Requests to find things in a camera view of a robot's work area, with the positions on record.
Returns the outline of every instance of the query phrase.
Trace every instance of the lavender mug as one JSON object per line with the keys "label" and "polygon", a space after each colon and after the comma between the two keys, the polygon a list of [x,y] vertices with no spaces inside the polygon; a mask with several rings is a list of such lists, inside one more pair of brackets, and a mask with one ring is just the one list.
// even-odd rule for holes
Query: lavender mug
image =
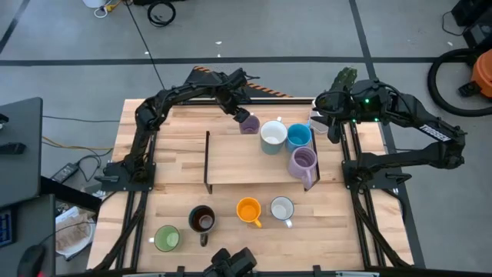
{"label": "lavender mug", "polygon": [[308,147],[299,147],[292,152],[289,161],[288,171],[292,177],[301,179],[305,189],[310,189],[313,185],[311,172],[316,166],[316,153]]}

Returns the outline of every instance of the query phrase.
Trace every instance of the orange striped tape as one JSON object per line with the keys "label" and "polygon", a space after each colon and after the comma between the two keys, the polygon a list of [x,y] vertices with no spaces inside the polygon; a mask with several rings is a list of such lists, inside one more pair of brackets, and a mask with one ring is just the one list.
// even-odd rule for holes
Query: orange striped tape
{"label": "orange striped tape", "polygon": [[[201,71],[201,72],[206,72],[206,73],[211,72],[211,70],[210,70],[210,69],[208,69],[208,68],[206,68],[206,67],[204,67],[204,66],[195,66],[195,67],[193,68],[193,70],[198,70],[198,71]],[[292,96],[290,96],[290,95],[286,95],[285,93],[277,92],[277,91],[275,91],[274,89],[271,89],[271,88],[265,88],[265,87],[263,87],[263,86],[261,86],[261,85],[254,84],[254,83],[252,83],[252,82],[248,82],[248,85],[249,85],[251,88],[254,88],[254,89],[259,89],[259,90],[261,90],[261,91],[263,91],[263,92],[267,92],[267,93],[269,93],[269,94],[271,94],[271,95],[275,95],[275,96],[277,96],[277,97],[292,98]]]}

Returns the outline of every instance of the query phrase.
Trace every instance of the wooden table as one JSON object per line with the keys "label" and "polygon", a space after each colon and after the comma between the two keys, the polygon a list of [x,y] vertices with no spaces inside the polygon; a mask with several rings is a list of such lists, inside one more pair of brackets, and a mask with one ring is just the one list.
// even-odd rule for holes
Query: wooden table
{"label": "wooden table", "polygon": [[[141,101],[125,101],[113,154],[115,161],[129,152],[135,133],[134,112]],[[309,105],[245,108],[261,122],[281,116],[287,126],[306,122],[310,111]],[[358,130],[363,151],[384,153],[376,123],[361,124]],[[235,183],[231,175],[231,184],[214,185],[213,194],[209,195],[203,184],[206,131],[211,137],[239,134],[238,124],[214,105],[175,106],[158,133],[155,189],[148,197],[139,272],[175,272],[179,265],[184,265],[187,272],[201,272],[220,248],[234,254],[246,246],[258,261],[258,271],[310,271],[313,265],[321,265],[322,270],[363,268],[350,192],[344,187],[341,173],[341,144],[332,144],[326,135],[316,135],[321,180],[309,192],[304,192],[300,181],[252,185]],[[349,146],[355,157],[351,142]],[[295,204],[292,229],[269,212],[271,200],[279,195]],[[236,205],[246,196],[255,197],[262,205],[262,229],[236,216]],[[372,199],[381,233],[403,260],[412,263],[397,200],[378,190],[372,192]],[[126,200],[127,192],[119,192],[101,207],[88,268],[97,265],[119,237]],[[199,234],[188,226],[188,214],[196,205],[209,205],[218,216],[206,247],[200,246]],[[181,233],[180,245],[173,252],[159,252],[148,242],[163,225],[173,225]],[[367,237],[375,264],[373,240]],[[132,244],[131,237],[125,266],[129,266]]]}

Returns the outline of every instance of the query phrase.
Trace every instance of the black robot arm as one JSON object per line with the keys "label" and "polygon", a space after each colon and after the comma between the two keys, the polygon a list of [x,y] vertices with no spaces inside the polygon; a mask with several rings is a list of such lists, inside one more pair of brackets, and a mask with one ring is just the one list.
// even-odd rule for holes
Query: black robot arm
{"label": "black robot arm", "polygon": [[340,139],[340,123],[393,122],[401,127],[412,127],[429,135],[437,142],[424,149],[388,155],[361,153],[357,159],[359,177],[370,179],[380,169],[411,165],[431,165],[439,169],[455,169],[464,163],[461,155],[466,135],[459,126],[453,127],[427,112],[412,95],[399,92],[379,80],[356,82],[350,91],[329,91],[315,101],[321,117],[313,120],[328,126],[328,138],[333,143]]}
{"label": "black robot arm", "polygon": [[200,82],[163,89],[157,95],[145,99],[135,110],[137,129],[130,153],[122,161],[109,164],[104,177],[97,177],[97,180],[102,182],[103,189],[144,191],[152,187],[155,165],[148,158],[149,141],[153,134],[159,131],[173,105],[207,95],[215,98],[224,113],[234,115],[237,122],[243,122],[249,116],[249,112],[238,105],[241,101],[250,100],[242,90],[248,82],[247,77],[249,76],[242,68],[230,75],[210,72]]}

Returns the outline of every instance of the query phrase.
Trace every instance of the mug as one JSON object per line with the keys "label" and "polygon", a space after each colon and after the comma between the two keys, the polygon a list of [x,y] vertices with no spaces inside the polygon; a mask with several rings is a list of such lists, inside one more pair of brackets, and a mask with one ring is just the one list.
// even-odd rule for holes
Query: mug
{"label": "mug", "polygon": [[287,130],[287,142],[285,146],[292,153],[299,147],[306,146],[312,140],[311,130],[305,124],[293,124]]}
{"label": "mug", "polygon": [[176,248],[180,239],[179,231],[171,225],[164,225],[155,233],[154,238],[148,241],[153,242],[155,248],[162,252],[169,252]]}
{"label": "mug", "polygon": [[280,152],[287,139],[287,128],[282,123],[282,117],[277,120],[265,122],[260,129],[261,149],[269,155]]}
{"label": "mug", "polygon": [[239,132],[243,135],[257,134],[260,129],[260,119],[252,112],[246,120],[239,123]]}
{"label": "mug", "polygon": [[258,200],[246,197],[239,201],[236,207],[236,213],[244,222],[254,222],[258,228],[261,228],[261,222],[258,220],[261,214],[261,205]]}
{"label": "mug", "polygon": [[284,196],[278,196],[270,204],[271,214],[287,225],[288,228],[292,228],[291,217],[294,214],[294,203],[290,199]]}
{"label": "mug", "polygon": [[208,233],[215,225],[215,213],[206,206],[200,205],[191,210],[188,216],[188,223],[193,231],[200,233],[200,245],[206,246],[208,243]]}
{"label": "mug", "polygon": [[311,171],[316,166],[316,153],[308,147],[299,147],[292,152],[288,171],[295,178],[301,179],[305,189],[313,185]]}

